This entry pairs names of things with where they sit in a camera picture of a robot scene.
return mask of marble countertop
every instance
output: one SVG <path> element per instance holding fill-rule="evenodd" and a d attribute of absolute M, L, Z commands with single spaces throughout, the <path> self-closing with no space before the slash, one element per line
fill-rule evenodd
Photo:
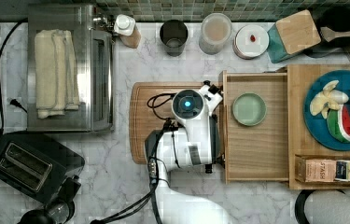
<path fill-rule="evenodd" d="M 230 41 L 236 31 L 250 23 L 234 23 Z M 257 23 L 269 29 L 272 23 Z M 14 23 L 1 24 L 1 41 Z M 179 57 L 167 55 L 159 39 L 161 23 L 138 23 L 142 35 L 138 49 L 115 44 L 115 131 L 102 133 L 51 134 L 53 138 L 82 155 L 86 164 L 80 175 L 81 189 L 75 198 L 76 214 L 68 223 L 90 223 L 108 217 L 142 198 L 148 191 L 145 165 L 133 162 L 129 142 L 129 104 L 135 82 L 147 81 L 217 81 L 222 70 L 257 73 L 274 71 L 289 63 L 349 63 L 342 54 L 322 59 L 305 55 L 273 64 L 264 53 L 257 59 L 243 60 L 235 55 L 230 43 L 216 55 L 204 54 L 198 46 L 199 23 L 187 23 L 189 39 Z M 9 39 L 2 62 L 6 133 L 24 130 L 26 115 L 9 105 L 17 99 L 27 102 L 27 24 Z M 297 223 L 293 206 L 298 190 L 289 190 L 277 182 L 235 182 L 225 185 L 223 169 L 214 165 L 213 173 L 204 166 L 173 171 L 171 186 L 182 193 L 198 195 L 221 204 L 234 223 Z M 21 194 L 0 180 L 0 223 L 15 224 L 39 202 Z M 155 223 L 150 203 L 132 217 L 117 223 Z"/>

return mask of blue plate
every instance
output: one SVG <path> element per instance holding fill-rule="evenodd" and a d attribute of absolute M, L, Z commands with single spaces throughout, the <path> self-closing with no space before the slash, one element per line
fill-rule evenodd
<path fill-rule="evenodd" d="M 311 89 L 306 94 L 305 103 L 303 105 L 303 117 L 309 132 L 320 144 L 338 151 L 349 151 L 350 143 L 342 143 L 331 136 L 327 121 L 323 119 L 321 113 L 312 116 L 309 107 L 314 97 L 323 90 L 323 87 L 327 83 L 333 80 L 340 81 L 335 90 L 342 91 L 349 96 L 349 101 L 345 106 L 350 113 L 350 71 L 338 70 L 325 74 L 312 85 Z"/>

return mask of dish towel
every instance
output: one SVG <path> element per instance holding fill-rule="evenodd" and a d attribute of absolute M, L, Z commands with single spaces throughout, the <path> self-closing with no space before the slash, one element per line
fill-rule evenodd
<path fill-rule="evenodd" d="M 69 31 L 43 30 L 35 36 L 35 104 L 40 119 L 78 110 L 77 65 Z"/>

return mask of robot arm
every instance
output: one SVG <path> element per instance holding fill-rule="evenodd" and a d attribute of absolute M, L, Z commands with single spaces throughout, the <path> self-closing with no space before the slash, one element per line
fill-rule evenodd
<path fill-rule="evenodd" d="M 154 151 L 152 146 L 158 141 L 156 160 L 150 160 L 148 167 L 150 176 L 158 178 L 152 202 L 159 224 L 231 223 L 231 217 L 219 204 L 170 189 L 170 171 L 212 163 L 219 152 L 217 126 L 211 116 L 222 97 L 217 91 L 210 92 L 209 89 L 211 87 L 205 84 L 198 91 L 178 93 L 173 100 L 172 111 L 184 128 L 161 135 L 152 133 L 146 141 L 146 155 L 149 156 Z"/>

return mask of green bowl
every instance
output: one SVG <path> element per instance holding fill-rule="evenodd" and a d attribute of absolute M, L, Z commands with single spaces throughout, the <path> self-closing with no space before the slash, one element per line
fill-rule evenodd
<path fill-rule="evenodd" d="M 255 93 L 244 93 L 235 99 L 232 114 L 239 123 L 254 126 L 262 122 L 267 113 L 264 100 Z"/>

